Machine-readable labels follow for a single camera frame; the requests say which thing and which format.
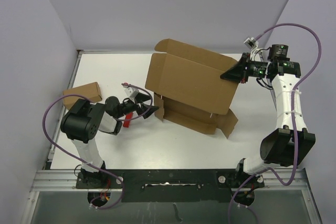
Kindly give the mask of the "red rectangular block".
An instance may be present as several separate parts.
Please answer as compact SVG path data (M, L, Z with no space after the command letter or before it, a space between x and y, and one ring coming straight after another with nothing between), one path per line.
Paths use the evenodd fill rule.
M123 127L128 128L130 126L130 122L132 121L132 119L133 119L133 112L125 116L125 119L123 121Z

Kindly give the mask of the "brown cardboard box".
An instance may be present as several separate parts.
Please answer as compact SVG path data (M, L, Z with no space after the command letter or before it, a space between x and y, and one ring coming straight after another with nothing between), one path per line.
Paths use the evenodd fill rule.
M229 137L238 122L230 109L238 84L220 76L237 60L173 39L159 41L154 50L145 88L154 93L155 117Z

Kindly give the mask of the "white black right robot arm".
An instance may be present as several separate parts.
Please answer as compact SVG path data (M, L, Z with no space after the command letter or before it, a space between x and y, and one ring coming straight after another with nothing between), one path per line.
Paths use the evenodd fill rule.
M267 61L252 60L261 52L262 49L254 47L250 53L242 54L238 63L220 76L236 83L255 78L274 93L276 128L262 140L259 154L239 161L233 179L241 187L252 181L252 175L264 170L289 166L297 169L316 142L316 136L308 131L303 119L299 63L290 61L286 45L275 44L268 48Z

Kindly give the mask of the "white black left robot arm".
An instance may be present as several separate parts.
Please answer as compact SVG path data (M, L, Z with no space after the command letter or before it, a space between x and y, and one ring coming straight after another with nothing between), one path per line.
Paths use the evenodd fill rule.
M97 133L118 135L123 126L121 118L132 112L147 119L159 109L158 106L145 104L150 99L150 95L143 93L122 102L115 96L108 97L105 103L95 104L79 98L68 110L61 121L60 129L73 142L83 160L80 170L83 182L100 188L108 180L108 175L102 171L106 165L97 148Z

